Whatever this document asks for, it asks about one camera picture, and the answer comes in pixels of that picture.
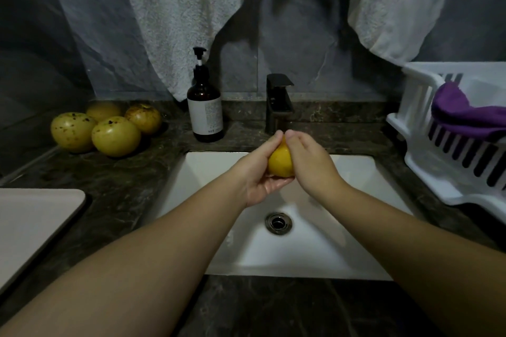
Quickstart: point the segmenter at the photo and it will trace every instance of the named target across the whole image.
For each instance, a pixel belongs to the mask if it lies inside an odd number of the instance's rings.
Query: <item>right hand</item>
[[[314,199],[321,203],[329,193],[348,186],[328,152],[310,135],[289,129],[285,133],[285,139],[294,164],[295,177]]]

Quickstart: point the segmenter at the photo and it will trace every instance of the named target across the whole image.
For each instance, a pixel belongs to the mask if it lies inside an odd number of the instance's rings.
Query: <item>bottle label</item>
[[[212,135],[223,129],[221,98],[208,101],[188,99],[188,109],[193,132],[197,135]]]

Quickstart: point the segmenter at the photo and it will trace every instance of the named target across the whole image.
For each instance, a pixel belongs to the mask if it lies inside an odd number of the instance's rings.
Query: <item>countertop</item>
[[[134,230],[164,187],[171,168],[185,152],[251,151],[265,141],[268,138],[264,133],[265,121],[256,120],[261,116],[251,112],[253,106],[248,107],[232,114],[226,112],[227,117],[239,120],[227,121],[224,138],[215,143],[197,142],[186,116],[168,114],[167,130],[130,157],[114,160],[98,152],[71,155],[57,151],[3,186],[77,188],[87,194],[87,204],[2,294],[0,325],[77,262]],[[254,107],[261,112],[265,106]],[[309,120],[288,123],[290,128],[310,133],[329,153],[373,156],[427,221],[498,248],[465,211],[442,204],[405,165],[402,151],[385,135],[384,117],[358,117],[353,112],[341,115],[342,112],[330,110],[331,120],[337,115],[339,120],[348,121],[333,123],[324,122],[329,116],[322,115],[320,106],[304,109]],[[362,337],[438,335],[439,332],[395,283],[206,276],[174,334]]]

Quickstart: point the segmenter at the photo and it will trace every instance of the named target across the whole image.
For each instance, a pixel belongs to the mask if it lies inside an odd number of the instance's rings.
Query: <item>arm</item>
[[[506,256],[420,221],[349,186],[311,136],[287,131],[300,185],[447,334],[506,330]]]
[[[281,139],[279,131],[171,212],[77,264],[0,336],[169,335],[241,211],[293,180],[265,175]]]

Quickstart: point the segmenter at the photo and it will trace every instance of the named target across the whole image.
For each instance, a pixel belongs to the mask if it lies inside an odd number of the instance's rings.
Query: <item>drain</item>
[[[282,236],[291,230],[291,219],[281,212],[269,213],[265,218],[265,226],[269,232]]]

